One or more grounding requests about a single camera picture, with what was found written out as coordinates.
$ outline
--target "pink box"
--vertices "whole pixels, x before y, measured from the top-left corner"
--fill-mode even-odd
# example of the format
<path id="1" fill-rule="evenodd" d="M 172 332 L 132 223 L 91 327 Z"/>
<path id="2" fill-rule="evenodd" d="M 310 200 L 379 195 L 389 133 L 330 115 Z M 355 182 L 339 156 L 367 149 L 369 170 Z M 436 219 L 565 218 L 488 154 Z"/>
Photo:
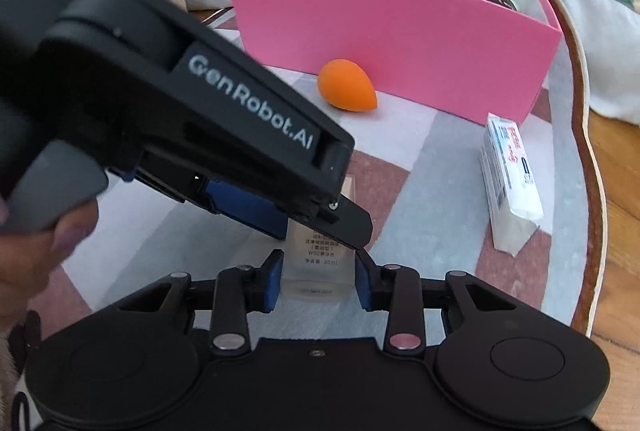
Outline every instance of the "pink box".
<path id="1" fill-rule="evenodd" d="M 484 124 L 521 123 L 562 30 L 548 0 L 232 0 L 244 47 L 262 64 L 318 74 L 359 64 L 378 91 Z"/>

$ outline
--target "white fabric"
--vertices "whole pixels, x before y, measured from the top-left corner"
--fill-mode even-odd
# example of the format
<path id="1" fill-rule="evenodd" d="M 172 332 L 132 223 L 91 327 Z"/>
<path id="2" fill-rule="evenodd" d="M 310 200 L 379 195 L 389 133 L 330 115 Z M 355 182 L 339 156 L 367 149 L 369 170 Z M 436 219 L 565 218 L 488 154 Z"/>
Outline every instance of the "white fabric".
<path id="1" fill-rule="evenodd" d="M 190 10 L 225 8 L 231 0 L 186 0 Z M 584 45 L 591 107 L 640 124 L 640 14 L 615 0 L 564 0 Z"/>

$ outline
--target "beauty blender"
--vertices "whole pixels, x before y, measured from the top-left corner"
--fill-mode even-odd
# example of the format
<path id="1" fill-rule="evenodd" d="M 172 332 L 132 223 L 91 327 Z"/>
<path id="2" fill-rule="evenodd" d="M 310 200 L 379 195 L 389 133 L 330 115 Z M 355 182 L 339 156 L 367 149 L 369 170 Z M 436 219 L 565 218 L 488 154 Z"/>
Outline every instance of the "beauty blender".
<path id="1" fill-rule="evenodd" d="M 318 75 L 318 90 L 329 104 L 347 111 L 369 111 L 378 107 L 371 80 L 355 62 L 335 59 Z"/>

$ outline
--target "black cable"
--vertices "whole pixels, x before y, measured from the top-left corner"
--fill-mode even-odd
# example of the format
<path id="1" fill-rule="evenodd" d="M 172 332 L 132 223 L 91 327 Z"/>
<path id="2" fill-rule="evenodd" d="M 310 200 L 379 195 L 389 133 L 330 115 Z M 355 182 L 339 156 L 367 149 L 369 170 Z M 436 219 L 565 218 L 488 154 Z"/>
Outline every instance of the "black cable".
<path id="1" fill-rule="evenodd" d="M 11 431 L 20 431 L 20 408 L 23 408 L 24 412 L 24 429 L 30 431 L 29 399 L 21 391 L 15 394 L 14 404 L 11 407 Z"/>

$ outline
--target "wooden floor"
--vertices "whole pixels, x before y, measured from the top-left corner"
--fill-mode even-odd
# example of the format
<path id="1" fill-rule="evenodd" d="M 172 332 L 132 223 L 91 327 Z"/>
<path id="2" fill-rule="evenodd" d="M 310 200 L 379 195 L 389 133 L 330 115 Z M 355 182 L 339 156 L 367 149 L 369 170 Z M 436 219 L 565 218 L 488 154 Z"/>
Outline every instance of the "wooden floor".
<path id="1" fill-rule="evenodd" d="M 607 195 L 609 249 L 593 340 L 611 383 L 595 416 L 605 431 L 640 430 L 640 128 L 595 113 L 589 134 Z"/>

